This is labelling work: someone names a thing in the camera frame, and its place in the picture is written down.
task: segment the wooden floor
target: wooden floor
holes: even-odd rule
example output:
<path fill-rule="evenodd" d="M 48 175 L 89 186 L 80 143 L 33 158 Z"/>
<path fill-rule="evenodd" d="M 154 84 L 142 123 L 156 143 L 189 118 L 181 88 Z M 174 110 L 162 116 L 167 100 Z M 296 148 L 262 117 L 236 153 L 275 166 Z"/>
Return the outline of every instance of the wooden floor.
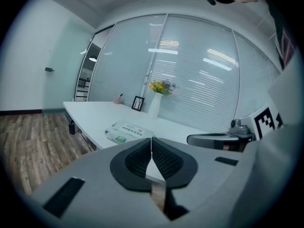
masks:
<path fill-rule="evenodd" d="M 88 144 L 80 133 L 69 134 L 64 114 L 0 116 L 1 162 L 16 189 L 30 195 L 43 180 L 94 151 L 82 135 Z M 164 190 L 152 185 L 152 199 L 161 210 Z"/>

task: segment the picture frame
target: picture frame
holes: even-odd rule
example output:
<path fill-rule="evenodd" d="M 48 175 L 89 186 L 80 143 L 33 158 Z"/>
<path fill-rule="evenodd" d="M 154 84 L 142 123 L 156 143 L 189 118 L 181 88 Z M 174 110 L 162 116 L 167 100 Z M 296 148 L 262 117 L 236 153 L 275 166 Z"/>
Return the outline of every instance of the picture frame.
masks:
<path fill-rule="evenodd" d="M 132 104 L 132 109 L 140 112 L 143 107 L 142 106 L 143 102 L 144 102 L 144 98 L 135 96 L 133 104 Z"/>

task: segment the small cup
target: small cup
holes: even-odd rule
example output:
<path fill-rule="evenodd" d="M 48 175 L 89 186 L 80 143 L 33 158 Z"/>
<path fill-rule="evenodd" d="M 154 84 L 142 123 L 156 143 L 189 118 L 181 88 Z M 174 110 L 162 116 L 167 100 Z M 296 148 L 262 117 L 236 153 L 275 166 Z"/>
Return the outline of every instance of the small cup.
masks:
<path fill-rule="evenodd" d="M 120 98 L 121 98 L 120 96 L 115 97 L 114 100 L 113 100 L 113 102 L 115 104 L 120 104 Z"/>

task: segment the flower vase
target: flower vase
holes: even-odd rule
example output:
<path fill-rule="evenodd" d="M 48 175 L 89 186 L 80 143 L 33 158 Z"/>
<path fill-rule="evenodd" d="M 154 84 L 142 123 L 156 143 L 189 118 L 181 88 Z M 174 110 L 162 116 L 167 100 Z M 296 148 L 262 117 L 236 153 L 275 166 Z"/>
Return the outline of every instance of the flower vase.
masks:
<path fill-rule="evenodd" d="M 148 116 L 151 119 L 157 119 L 158 112 L 160 110 L 160 105 L 161 105 L 161 98 L 162 94 L 161 93 L 154 93 L 154 98 L 151 102 L 149 111 L 148 111 Z"/>

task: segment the window blind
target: window blind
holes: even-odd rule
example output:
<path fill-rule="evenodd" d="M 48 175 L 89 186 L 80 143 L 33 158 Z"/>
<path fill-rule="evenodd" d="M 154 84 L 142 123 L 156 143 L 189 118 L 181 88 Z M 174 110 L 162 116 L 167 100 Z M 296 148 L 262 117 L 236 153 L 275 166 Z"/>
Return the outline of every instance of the window blind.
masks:
<path fill-rule="evenodd" d="M 112 101 L 123 94 L 123 104 L 132 106 L 140 96 L 164 18 L 146 16 L 116 24 L 97 62 L 89 101 Z"/>
<path fill-rule="evenodd" d="M 236 118 L 241 118 L 268 104 L 272 100 L 267 92 L 272 85 L 272 73 L 276 77 L 275 66 L 253 44 L 236 33 L 240 62 L 240 90 Z"/>
<path fill-rule="evenodd" d="M 149 82 L 169 79 L 159 117 L 206 132 L 225 132 L 238 101 L 239 67 L 232 32 L 201 19 L 169 16 L 145 89 L 143 110 L 153 98 Z"/>

